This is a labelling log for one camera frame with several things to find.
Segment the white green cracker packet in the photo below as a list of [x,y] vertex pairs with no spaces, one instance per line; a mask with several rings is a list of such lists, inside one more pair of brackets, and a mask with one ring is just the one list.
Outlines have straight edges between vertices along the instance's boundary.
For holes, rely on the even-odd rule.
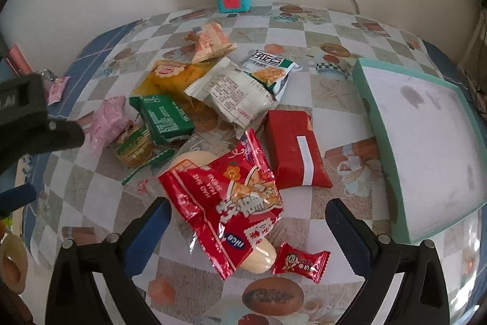
[[261,49],[250,51],[240,68],[262,83],[277,101],[284,95],[290,74],[301,70],[296,62]]

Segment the large red snack bag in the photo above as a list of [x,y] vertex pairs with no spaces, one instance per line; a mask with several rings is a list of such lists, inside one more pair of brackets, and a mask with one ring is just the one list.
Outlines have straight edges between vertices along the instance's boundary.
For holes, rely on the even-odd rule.
[[202,167],[180,162],[159,182],[224,280],[282,216],[282,196],[253,129],[227,154]]

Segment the orange white snack packet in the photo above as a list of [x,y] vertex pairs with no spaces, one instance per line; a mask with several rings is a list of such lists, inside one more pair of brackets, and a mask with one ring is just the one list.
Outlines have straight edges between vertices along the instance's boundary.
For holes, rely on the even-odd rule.
[[238,48],[223,32],[220,24],[209,22],[203,26],[194,27],[186,37],[195,46],[192,63],[201,63],[213,58],[224,57]]

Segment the teal cardboard box tray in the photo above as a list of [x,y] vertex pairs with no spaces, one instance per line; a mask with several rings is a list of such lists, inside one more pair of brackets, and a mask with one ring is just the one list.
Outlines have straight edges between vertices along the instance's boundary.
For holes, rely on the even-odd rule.
[[361,58],[352,78],[377,139],[393,239],[418,243],[486,204],[486,146],[460,88]]

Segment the checkered patterned tablecloth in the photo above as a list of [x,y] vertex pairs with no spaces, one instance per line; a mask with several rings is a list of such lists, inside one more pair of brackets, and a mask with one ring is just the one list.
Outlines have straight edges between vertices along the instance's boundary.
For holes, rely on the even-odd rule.
[[486,131],[416,35],[283,4],[153,16],[67,71],[34,162],[48,324],[453,324]]

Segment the small pink candy wrapper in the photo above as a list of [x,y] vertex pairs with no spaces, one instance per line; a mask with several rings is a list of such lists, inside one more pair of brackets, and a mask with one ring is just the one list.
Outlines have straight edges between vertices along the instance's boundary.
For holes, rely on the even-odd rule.
[[61,102],[65,88],[68,86],[69,81],[70,76],[58,77],[53,81],[47,97],[47,106]]

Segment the small red milk candy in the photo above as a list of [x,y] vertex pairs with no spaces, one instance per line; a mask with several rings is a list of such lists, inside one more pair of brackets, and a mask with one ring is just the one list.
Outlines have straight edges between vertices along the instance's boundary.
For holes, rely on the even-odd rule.
[[272,273],[293,273],[312,280],[314,284],[320,284],[330,256],[328,251],[307,253],[283,242],[277,251]]

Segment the yellow orange snack bag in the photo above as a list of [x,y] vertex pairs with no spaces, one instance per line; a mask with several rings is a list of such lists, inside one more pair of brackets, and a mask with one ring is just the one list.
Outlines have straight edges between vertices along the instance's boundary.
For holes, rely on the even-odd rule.
[[184,111],[196,109],[198,100],[194,100],[185,90],[195,81],[205,76],[216,61],[202,63],[182,63],[177,61],[157,61],[145,80],[132,92],[132,97],[145,97],[155,94],[170,96]]

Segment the green snack packet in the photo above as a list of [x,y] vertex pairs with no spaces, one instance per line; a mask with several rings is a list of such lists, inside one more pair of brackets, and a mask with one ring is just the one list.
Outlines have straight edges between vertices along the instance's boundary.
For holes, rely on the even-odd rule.
[[152,140],[160,146],[189,140],[194,124],[189,116],[167,95],[133,96],[130,106],[139,112]]

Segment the white printed snack packet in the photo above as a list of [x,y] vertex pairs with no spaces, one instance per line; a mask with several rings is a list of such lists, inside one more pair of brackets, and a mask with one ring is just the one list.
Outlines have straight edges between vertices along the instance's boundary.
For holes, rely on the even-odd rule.
[[257,129],[268,111],[278,105],[262,83],[227,57],[192,83],[185,93],[213,108],[233,126],[237,138],[248,129]]

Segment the red wrapped tissue pack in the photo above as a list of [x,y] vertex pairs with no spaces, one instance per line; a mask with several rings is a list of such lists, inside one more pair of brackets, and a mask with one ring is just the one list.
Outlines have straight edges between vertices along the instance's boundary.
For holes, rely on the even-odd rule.
[[333,186],[306,112],[269,111],[264,133],[278,189]]

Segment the pink wrapped snack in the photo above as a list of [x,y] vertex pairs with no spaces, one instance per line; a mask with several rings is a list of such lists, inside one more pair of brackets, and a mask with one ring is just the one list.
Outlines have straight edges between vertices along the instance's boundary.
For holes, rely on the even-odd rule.
[[93,155],[109,146],[130,122],[124,113],[125,101],[124,96],[108,98],[94,112],[89,132]]

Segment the clear green biscuit packet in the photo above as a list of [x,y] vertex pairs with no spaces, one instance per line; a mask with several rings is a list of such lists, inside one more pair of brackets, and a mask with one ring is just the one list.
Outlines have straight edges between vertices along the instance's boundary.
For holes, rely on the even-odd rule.
[[121,180],[122,185],[127,185],[145,168],[164,165],[175,154],[172,148],[161,147],[153,142],[145,125],[131,120],[110,146],[128,169],[128,174]]

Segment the cream bread roll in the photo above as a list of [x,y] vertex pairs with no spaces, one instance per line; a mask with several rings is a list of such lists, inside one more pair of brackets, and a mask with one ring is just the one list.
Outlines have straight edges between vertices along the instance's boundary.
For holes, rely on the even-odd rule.
[[[216,160],[218,157],[207,151],[192,151],[177,155],[170,163],[170,167],[178,165],[180,162],[191,162],[196,167],[202,167]],[[276,249],[267,239],[262,239],[256,245],[248,257],[241,263],[240,268],[254,274],[262,274],[270,270],[276,261]]]

